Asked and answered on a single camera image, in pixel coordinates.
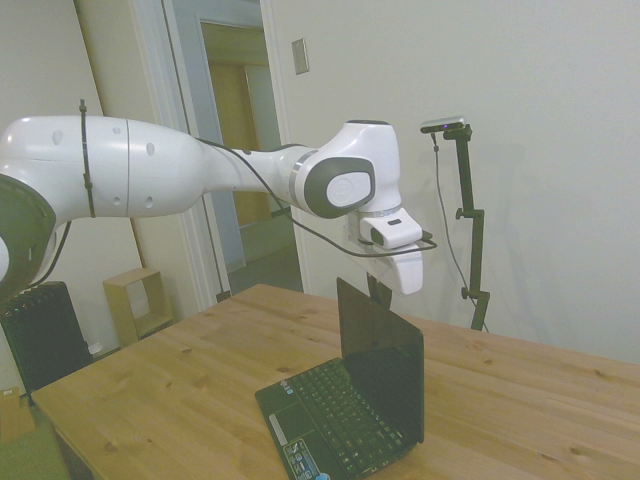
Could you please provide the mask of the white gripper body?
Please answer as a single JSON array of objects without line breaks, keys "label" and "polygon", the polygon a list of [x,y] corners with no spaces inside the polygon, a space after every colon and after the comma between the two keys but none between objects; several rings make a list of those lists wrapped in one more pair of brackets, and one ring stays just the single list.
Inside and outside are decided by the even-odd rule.
[{"label": "white gripper body", "polygon": [[349,214],[344,239],[364,257],[352,260],[393,292],[410,295],[423,286],[423,230],[408,214]]}]

